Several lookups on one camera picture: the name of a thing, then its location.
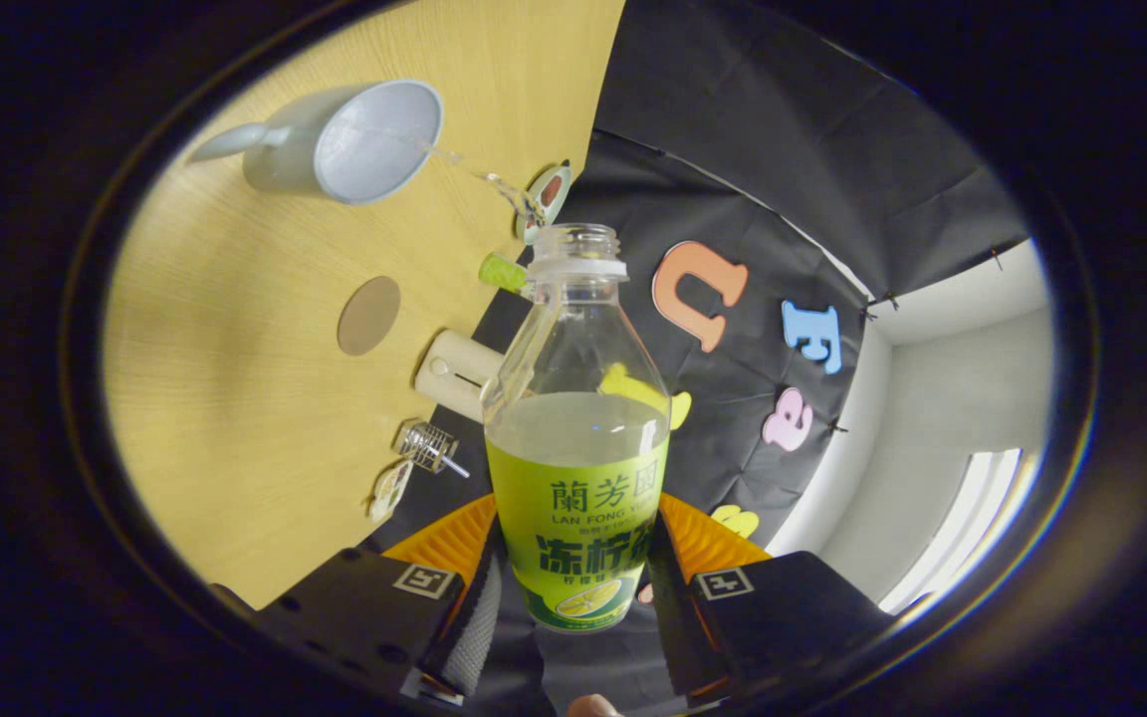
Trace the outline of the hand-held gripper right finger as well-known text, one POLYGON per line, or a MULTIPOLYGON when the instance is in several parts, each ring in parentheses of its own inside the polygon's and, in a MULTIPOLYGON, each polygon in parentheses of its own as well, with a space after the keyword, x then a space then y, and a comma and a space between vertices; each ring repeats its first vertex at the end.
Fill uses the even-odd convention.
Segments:
POLYGON ((669 679, 690 703, 799 688, 895 622, 814 554, 771 558, 672 494, 649 571, 669 679))

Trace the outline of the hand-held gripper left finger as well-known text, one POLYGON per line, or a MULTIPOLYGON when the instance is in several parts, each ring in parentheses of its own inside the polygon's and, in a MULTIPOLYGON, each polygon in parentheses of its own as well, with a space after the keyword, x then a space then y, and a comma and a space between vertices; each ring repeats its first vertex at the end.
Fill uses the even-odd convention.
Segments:
POLYGON ((341 550, 255 622, 382 697, 460 703, 487 661, 504 562, 496 496, 486 494, 382 553, 341 550))

